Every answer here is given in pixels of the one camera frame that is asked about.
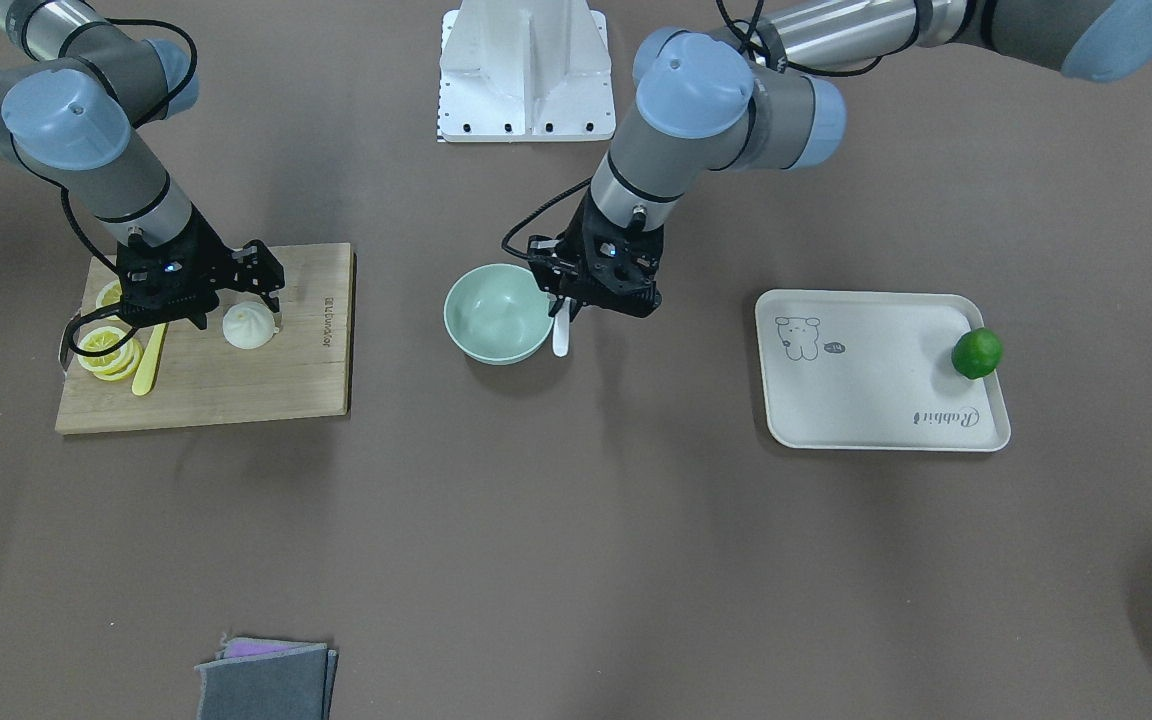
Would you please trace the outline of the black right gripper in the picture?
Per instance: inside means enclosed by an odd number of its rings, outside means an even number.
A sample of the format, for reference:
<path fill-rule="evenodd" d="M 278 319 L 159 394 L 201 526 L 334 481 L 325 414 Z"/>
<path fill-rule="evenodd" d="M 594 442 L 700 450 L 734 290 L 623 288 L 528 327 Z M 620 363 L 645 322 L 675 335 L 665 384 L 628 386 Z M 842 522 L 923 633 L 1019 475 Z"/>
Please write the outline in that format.
<path fill-rule="evenodd" d="M 159 247 L 128 240 L 116 251 L 122 300 L 116 314 L 132 327 L 187 320 L 207 328 L 206 314 L 219 306 L 218 291 L 253 293 L 271 313 L 280 313 L 278 291 L 285 268 L 270 247 L 251 240 L 247 247 L 225 247 L 200 210 L 194 209 L 183 232 Z"/>

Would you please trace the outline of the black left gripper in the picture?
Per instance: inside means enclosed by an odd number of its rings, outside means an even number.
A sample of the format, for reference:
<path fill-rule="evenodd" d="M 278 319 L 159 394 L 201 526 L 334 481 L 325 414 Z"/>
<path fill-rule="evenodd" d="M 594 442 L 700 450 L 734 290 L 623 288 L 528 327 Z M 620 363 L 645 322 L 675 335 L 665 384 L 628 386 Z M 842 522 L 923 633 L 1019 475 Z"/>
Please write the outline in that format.
<path fill-rule="evenodd" d="M 570 302 L 568 318 L 581 306 L 604 306 L 616 313 L 654 313 L 662 302 L 655 275 L 664 253 L 664 225 L 649 229 L 647 202 L 636 202 L 628 223 L 613 223 L 586 194 L 566 232 L 526 240 L 526 264 L 541 291 L 554 297 L 550 316 Z"/>

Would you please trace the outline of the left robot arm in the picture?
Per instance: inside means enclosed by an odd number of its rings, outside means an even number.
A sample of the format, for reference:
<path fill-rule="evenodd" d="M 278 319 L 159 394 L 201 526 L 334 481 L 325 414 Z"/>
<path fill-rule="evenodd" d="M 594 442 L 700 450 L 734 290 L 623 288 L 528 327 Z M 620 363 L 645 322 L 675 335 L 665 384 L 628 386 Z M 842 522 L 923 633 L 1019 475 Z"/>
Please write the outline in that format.
<path fill-rule="evenodd" d="M 636 51 L 634 105 L 579 183 L 571 223 L 520 252 L 550 318 L 652 314 L 664 223 L 700 173 L 823 164 L 846 132 L 833 78 L 946 44 L 1114 82 L 1152 59 L 1152 1 L 809 1 L 708 33 L 658 29 Z"/>

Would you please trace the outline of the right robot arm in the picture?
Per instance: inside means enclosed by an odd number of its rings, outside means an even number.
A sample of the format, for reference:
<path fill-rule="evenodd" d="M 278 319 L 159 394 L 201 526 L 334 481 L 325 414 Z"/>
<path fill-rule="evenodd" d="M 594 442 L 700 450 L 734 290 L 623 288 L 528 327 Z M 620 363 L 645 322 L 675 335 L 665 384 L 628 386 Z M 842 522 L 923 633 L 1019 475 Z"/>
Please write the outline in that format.
<path fill-rule="evenodd" d="M 268 247 L 225 247 L 138 132 L 197 101 L 195 46 L 134 40 L 84 1 L 0 1 L 0 26 L 31 59 L 0 69 L 0 159 L 77 197 L 116 238 L 119 318 L 205 328 L 220 290 L 276 313 L 285 272 Z"/>

